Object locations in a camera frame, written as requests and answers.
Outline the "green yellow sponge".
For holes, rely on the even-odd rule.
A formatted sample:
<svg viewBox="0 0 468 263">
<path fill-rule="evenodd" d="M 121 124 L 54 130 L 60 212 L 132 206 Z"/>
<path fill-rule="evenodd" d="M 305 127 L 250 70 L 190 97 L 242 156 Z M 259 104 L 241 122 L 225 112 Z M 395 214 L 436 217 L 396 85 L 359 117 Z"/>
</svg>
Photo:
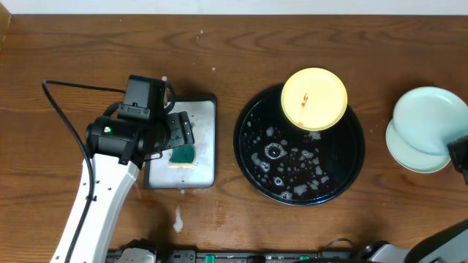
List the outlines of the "green yellow sponge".
<svg viewBox="0 0 468 263">
<path fill-rule="evenodd" d="M 193 144 L 174 148 L 169 165 L 174 167 L 191 167 L 195 163 L 196 150 Z"/>
</svg>

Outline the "yellow plate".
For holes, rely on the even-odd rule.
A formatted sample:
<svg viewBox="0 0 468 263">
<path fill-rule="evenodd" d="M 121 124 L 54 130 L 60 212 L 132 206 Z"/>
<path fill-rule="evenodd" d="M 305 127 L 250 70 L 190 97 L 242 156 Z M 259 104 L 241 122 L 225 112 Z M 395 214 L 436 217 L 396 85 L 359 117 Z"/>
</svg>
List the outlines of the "yellow plate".
<svg viewBox="0 0 468 263">
<path fill-rule="evenodd" d="M 318 132 L 343 117 L 347 90 L 334 73 L 322 68 L 302 69 L 284 84 L 280 102 L 287 119 L 300 129 Z"/>
</svg>

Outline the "light green plate front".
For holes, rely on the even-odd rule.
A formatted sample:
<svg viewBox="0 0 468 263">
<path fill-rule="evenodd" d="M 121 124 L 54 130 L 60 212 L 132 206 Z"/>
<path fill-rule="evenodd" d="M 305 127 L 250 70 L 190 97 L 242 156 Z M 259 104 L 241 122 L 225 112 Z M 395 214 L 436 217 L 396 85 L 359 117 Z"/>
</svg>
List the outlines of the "light green plate front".
<svg viewBox="0 0 468 263">
<path fill-rule="evenodd" d="M 393 125 L 415 150 L 444 156 L 449 143 L 467 136 L 467 104 L 442 88 L 414 88 L 397 101 Z"/>
</svg>

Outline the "light green plate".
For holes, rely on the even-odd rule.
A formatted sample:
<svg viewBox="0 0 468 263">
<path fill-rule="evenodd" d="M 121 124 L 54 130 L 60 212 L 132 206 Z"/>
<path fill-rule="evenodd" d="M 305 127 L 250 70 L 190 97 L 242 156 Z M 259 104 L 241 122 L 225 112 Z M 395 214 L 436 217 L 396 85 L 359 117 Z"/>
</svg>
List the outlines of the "light green plate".
<svg viewBox="0 0 468 263">
<path fill-rule="evenodd" d="M 415 150 L 399 136 L 390 120 L 386 132 L 385 141 L 392 157 L 403 167 L 417 173 L 434 173 L 445 168 L 450 163 L 449 156 L 433 156 Z"/>
<path fill-rule="evenodd" d="M 449 143 L 467 136 L 467 104 L 442 88 L 414 88 L 397 101 L 393 125 L 415 150 L 444 156 Z"/>
</svg>

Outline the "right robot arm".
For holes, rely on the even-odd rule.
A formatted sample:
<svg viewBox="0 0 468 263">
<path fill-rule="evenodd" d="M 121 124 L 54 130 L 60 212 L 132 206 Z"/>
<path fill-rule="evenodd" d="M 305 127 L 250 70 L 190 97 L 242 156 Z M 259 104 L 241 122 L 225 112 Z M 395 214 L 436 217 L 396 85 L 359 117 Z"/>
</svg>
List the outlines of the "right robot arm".
<svg viewBox="0 0 468 263">
<path fill-rule="evenodd" d="M 442 156 L 415 150 L 392 131 L 387 132 L 386 143 L 392 157 L 413 172 L 437 172 L 451 162 L 456 171 L 467 179 L 466 137 L 448 143 L 448 153 Z M 467 221 L 426 238 L 410 250 L 383 240 L 372 243 L 361 251 L 358 258 L 362 262 L 463 262 L 467 259 Z"/>
</svg>

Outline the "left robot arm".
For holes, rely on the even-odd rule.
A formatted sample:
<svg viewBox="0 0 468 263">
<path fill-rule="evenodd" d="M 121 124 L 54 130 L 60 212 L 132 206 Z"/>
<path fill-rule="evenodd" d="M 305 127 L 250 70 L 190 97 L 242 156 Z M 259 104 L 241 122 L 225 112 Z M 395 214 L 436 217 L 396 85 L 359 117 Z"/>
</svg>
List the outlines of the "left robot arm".
<svg viewBox="0 0 468 263">
<path fill-rule="evenodd" d="M 80 186 L 53 262 L 104 262 L 124 200 L 147 162 L 194 143 L 187 113 L 175 113 L 169 82 L 130 75 L 121 102 L 111 104 L 81 138 L 48 90 L 42 89 L 83 154 Z"/>
</svg>

